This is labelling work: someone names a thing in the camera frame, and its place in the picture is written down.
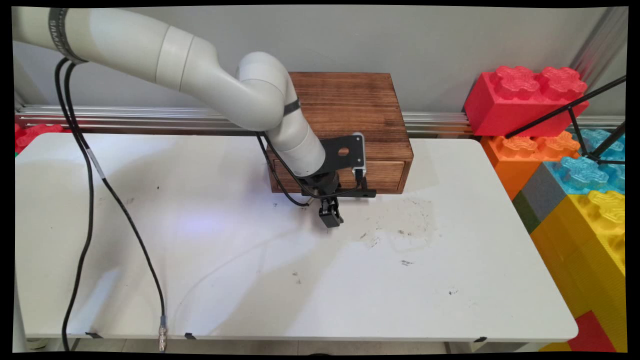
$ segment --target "drawer front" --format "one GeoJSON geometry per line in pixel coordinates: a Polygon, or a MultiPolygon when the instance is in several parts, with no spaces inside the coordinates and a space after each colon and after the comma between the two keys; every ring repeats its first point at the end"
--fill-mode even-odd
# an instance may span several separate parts
{"type": "MultiPolygon", "coordinates": [[[[289,175],[278,160],[274,160],[276,174],[278,178],[291,193],[300,193],[300,187],[289,175]]],[[[378,193],[398,193],[398,184],[402,178],[404,161],[367,161],[367,186],[375,189],[378,193]]],[[[352,188],[356,185],[355,178],[350,168],[338,170],[340,184],[343,188],[352,188]]],[[[274,192],[281,192],[275,180],[271,178],[271,189],[274,192]]]]}

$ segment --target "black strap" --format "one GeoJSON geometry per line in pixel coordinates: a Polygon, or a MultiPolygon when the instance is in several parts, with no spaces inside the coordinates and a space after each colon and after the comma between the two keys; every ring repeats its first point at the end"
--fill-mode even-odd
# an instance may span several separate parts
{"type": "Polygon", "coordinates": [[[103,337],[96,334],[95,332],[85,332],[85,334],[91,336],[93,339],[102,339],[103,337]]]}
{"type": "Polygon", "coordinates": [[[288,114],[296,111],[300,109],[300,99],[296,99],[294,102],[290,103],[290,104],[286,104],[284,106],[284,115],[282,115],[283,117],[287,116],[288,114]]]}
{"type": "Polygon", "coordinates": [[[51,40],[58,51],[71,62],[77,64],[86,63],[88,61],[76,55],[67,41],[67,32],[65,31],[65,18],[69,8],[49,8],[49,34],[51,40]]]}

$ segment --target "robotic arm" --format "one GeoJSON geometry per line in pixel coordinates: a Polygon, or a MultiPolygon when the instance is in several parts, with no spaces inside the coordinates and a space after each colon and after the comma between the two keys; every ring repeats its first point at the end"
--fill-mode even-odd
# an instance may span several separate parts
{"type": "Polygon", "coordinates": [[[12,7],[13,39],[59,50],[192,95],[268,142],[305,195],[321,197],[327,227],[343,223],[337,196],[375,197],[366,186],[364,136],[320,141],[302,114],[289,73],[273,56],[247,54],[236,77],[218,63],[206,40],[159,20],[113,8],[12,7]],[[342,147],[348,156],[338,156],[342,147]],[[362,191],[341,191],[336,170],[351,167],[362,191]]]}

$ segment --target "table surface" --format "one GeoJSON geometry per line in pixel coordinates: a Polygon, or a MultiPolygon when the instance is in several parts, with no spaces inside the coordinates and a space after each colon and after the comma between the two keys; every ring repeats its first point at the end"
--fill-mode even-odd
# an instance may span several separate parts
{"type": "MultiPolygon", "coordinates": [[[[577,326],[479,143],[411,139],[402,195],[341,199],[327,229],[271,193],[253,137],[87,134],[147,245],[170,338],[563,341],[577,326]]],[[[68,333],[156,338],[156,287],[94,171],[93,241],[68,333]]],[[[87,226],[71,134],[15,160],[28,337],[58,337],[87,226]]]]}

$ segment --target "cable connector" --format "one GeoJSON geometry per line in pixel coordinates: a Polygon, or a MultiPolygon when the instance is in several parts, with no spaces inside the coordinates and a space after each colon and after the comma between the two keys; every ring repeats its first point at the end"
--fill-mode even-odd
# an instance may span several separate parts
{"type": "Polygon", "coordinates": [[[160,353],[164,353],[166,351],[166,317],[160,316],[160,329],[158,330],[158,345],[160,348],[160,353]]]}
{"type": "Polygon", "coordinates": [[[364,173],[361,168],[357,168],[355,170],[356,170],[355,171],[356,184],[360,184],[362,183],[362,178],[364,177],[364,173]]]}

